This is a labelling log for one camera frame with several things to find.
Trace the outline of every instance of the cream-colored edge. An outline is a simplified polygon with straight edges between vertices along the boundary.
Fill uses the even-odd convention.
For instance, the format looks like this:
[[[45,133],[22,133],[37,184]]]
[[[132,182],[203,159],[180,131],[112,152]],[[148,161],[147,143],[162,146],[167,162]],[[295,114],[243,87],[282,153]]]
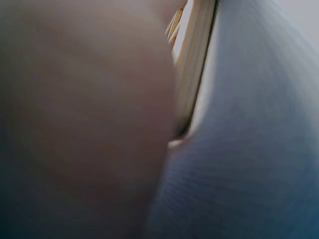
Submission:
[[[189,15],[185,15],[184,17],[189,18],[190,13],[191,13],[191,11],[189,11],[189,13],[188,13]],[[179,41],[183,41],[183,39],[185,38],[187,25],[184,25],[184,26],[181,25],[180,28],[182,28],[182,27],[183,27],[184,32],[182,32],[181,35],[177,36],[176,41],[178,38],[180,38]],[[199,91],[198,91],[198,95],[197,95],[197,99],[196,99],[196,104],[194,107],[194,112],[193,112],[193,116],[191,119],[189,129],[188,129],[187,133],[181,139],[172,140],[168,144],[169,149],[174,149],[174,148],[180,146],[181,144],[183,144],[184,142],[187,142],[187,140],[196,131],[196,129],[198,128],[198,126],[200,125],[200,123],[202,122],[202,119],[204,118],[204,116],[206,114],[206,111],[208,108],[209,97],[211,94],[211,92],[208,91],[208,89],[212,89],[211,84],[213,84],[213,82],[212,82],[213,64],[211,62],[211,59],[213,59],[213,56],[215,53],[211,50],[211,48],[212,48],[211,42],[212,42],[212,38],[210,38],[210,40],[208,42],[207,54],[206,54],[206,58],[204,60],[204,69],[203,69],[203,72],[201,75],[201,82],[200,82]],[[174,52],[173,53],[174,59],[176,59],[179,56],[179,52],[181,52],[182,50],[183,50],[183,48],[181,47],[180,49],[175,49],[175,52],[173,51]]]

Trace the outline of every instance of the light blue fabric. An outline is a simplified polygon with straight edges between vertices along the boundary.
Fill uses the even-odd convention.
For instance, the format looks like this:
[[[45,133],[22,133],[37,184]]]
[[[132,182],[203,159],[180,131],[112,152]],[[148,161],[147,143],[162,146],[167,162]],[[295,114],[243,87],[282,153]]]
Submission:
[[[167,163],[146,238],[317,239],[319,55],[305,34],[311,28],[283,0],[220,0],[216,8],[209,109]]]

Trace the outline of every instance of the skin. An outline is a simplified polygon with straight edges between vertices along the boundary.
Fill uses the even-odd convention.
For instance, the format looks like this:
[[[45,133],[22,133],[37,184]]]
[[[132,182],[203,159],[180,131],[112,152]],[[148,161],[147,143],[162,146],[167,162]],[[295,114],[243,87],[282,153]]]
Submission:
[[[1,169],[16,235],[141,235],[173,128],[164,32],[183,2],[2,1]]]

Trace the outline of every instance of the blurry skin surface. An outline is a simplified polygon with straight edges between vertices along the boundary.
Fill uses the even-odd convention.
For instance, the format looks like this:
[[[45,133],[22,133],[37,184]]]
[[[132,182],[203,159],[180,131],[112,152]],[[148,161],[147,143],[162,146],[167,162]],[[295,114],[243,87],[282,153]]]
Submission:
[[[1,1],[0,237],[140,236],[173,127],[164,32],[183,2]]]

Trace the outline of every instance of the beige object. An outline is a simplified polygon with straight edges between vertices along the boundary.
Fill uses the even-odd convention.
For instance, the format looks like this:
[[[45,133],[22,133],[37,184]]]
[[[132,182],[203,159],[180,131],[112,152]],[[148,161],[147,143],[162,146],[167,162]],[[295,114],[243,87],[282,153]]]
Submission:
[[[183,134],[192,118],[204,67],[215,0],[189,0],[166,30],[177,69],[175,135]]]

